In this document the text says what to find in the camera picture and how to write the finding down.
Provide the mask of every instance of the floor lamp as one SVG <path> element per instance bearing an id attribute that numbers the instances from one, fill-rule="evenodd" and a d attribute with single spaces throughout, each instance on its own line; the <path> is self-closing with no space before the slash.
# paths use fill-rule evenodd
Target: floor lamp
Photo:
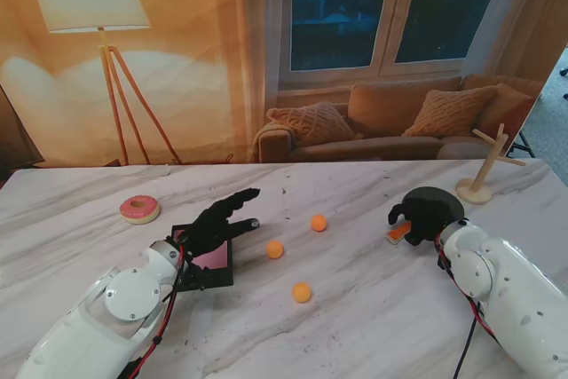
<path id="1" fill-rule="evenodd" d="M 166 146 L 170 150 L 173 160 L 181 164 L 176 151 L 171 146 L 163 127 L 160 125 L 154 112 L 146 102 L 140 91 L 132 73 L 128 69 L 126 62 L 118 48 L 110 44 L 107 40 L 107 31 L 112 30 L 131 30 L 137 28 L 149 28 L 150 23 L 140 4 L 139 0 L 38 0 L 42 11 L 43 19 L 51 33 L 86 33 L 99 32 L 101 45 L 99 55 L 102 64 L 103 74 L 106 80 L 106 88 L 111 108 L 113 110 L 114 124 L 118 134 L 118 140 L 122 151 L 122 163 L 129 164 L 126 145 L 122 135 L 122 125 L 118 113 L 118 106 L 114 96 L 114 87 L 118 92 L 124 112 L 136 137 L 138 147 L 144 155 L 146 164 L 150 164 L 150 159 L 140 137 L 138 126 L 134 116 L 130 111 L 128 101 L 124 95 L 117 66 L 122 70 L 130 87 L 136 94 L 140 104 L 144 107 L 154 126 L 160 132 Z"/>

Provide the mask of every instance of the window pane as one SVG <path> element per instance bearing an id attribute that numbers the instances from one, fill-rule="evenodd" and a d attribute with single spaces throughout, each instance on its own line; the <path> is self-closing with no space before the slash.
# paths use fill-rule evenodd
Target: window pane
<path id="1" fill-rule="evenodd" d="M 292 0 L 292 70 L 371 63 L 383 0 Z"/>
<path id="2" fill-rule="evenodd" d="M 465 58 L 490 0 L 412 0 L 396 62 Z"/>

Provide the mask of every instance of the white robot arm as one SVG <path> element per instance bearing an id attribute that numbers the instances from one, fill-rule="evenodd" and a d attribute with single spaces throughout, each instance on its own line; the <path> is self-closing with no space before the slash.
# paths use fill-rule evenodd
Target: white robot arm
<path id="1" fill-rule="evenodd" d="M 144 252 L 146 265 L 114 268 L 97 280 L 35 346 L 17 379 L 116 379 L 152 334 L 165 304 L 162 286 L 178 272 L 179 252 L 157 241 Z M 95 313 L 102 303 L 113 320 L 142 321 L 130 338 L 120 336 Z"/>
<path id="2" fill-rule="evenodd" d="M 146 249 L 143 267 L 114 268 L 100 277 L 29 353 L 17 379 L 136 377 L 162 339 L 176 293 L 209 285 L 208 270 L 192 264 L 192 258 L 258 228 L 255 218 L 231 224 L 228 218 L 259 193 L 248 188 L 216 201 L 175 239 Z M 165 286 L 172 286 L 167 304 L 162 301 Z M 163 312 L 162 325 L 153 334 Z M 130 361 L 148 346 L 143 358 Z"/>
<path id="3" fill-rule="evenodd" d="M 439 188 L 409 192 L 389 223 L 400 215 L 411 222 L 405 240 L 434 242 L 438 265 L 520 367 L 537 378 L 568 378 L 568 297 L 520 249 L 472 225 L 460 201 Z"/>
<path id="4" fill-rule="evenodd" d="M 467 220 L 449 225 L 439 243 L 511 358 L 534 377 L 568 378 L 568 297 L 520 249 Z"/>

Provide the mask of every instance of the sofa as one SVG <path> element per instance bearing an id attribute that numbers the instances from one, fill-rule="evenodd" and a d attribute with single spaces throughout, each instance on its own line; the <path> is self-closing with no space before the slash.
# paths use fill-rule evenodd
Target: sofa
<path id="1" fill-rule="evenodd" d="M 254 160 L 271 163 L 484 158 L 490 147 L 483 139 L 473 135 L 443 138 L 401 135 L 413 125 L 429 91 L 467 91 L 495 86 L 498 83 L 504 83 L 527 95 L 533 102 L 539 97 L 544 84 L 497 75 L 357 84 L 352 87 L 348 102 L 334 103 L 333 106 L 358 133 L 359 138 L 298 146 L 291 129 L 276 123 L 267 123 L 256 135 Z M 501 114 L 503 105 L 499 104 L 489 102 L 484 114 Z M 509 144 L 505 151 L 512 144 L 522 124 L 517 127 L 518 129 L 513 130 L 514 135 L 509 135 Z"/>

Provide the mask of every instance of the orange ball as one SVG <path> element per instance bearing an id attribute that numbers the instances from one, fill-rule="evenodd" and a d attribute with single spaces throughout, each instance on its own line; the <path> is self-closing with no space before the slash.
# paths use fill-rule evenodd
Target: orange ball
<path id="1" fill-rule="evenodd" d="M 312 297 L 312 288 L 308 283 L 296 283 L 292 288 L 292 297 L 300 304 L 305 304 Z"/>
<path id="2" fill-rule="evenodd" d="M 323 215 L 314 215 L 312 217 L 312 230 L 321 233 L 327 227 L 326 217 Z"/>
<path id="3" fill-rule="evenodd" d="M 284 253 L 284 246 L 278 240 L 269 241 L 266 244 L 266 255 L 272 259 L 278 259 Z"/>

